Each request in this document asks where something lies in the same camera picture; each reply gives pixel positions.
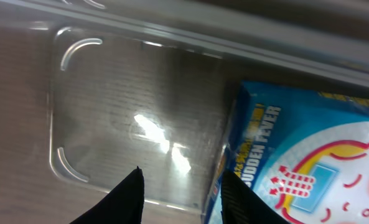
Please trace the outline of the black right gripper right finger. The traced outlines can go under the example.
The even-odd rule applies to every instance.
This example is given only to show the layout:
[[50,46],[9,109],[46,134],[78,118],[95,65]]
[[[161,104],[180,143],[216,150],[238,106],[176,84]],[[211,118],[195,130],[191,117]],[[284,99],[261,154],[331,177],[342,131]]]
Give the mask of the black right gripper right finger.
[[268,207],[234,172],[222,175],[223,224],[288,224]]

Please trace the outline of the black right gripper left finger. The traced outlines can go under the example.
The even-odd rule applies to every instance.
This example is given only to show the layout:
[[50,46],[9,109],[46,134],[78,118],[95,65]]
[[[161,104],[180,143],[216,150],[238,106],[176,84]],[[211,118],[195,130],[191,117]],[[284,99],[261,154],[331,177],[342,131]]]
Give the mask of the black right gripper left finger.
[[141,224],[144,176],[137,167],[113,190],[70,224]]

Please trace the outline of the blue Kool Fever box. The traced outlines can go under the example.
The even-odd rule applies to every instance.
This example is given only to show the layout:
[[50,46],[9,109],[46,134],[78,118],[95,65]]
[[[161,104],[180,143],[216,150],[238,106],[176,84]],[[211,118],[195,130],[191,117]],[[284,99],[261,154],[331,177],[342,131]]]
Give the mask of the blue Kool Fever box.
[[225,170],[289,223],[369,223],[369,99],[243,82]]

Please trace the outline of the clear plastic container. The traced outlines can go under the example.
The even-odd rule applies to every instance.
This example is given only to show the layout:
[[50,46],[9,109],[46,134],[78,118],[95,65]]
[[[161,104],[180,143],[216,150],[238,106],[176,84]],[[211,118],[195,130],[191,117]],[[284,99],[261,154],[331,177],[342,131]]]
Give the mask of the clear plastic container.
[[0,223],[133,169],[144,223],[215,223],[243,82],[369,99],[369,1],[0,1]]

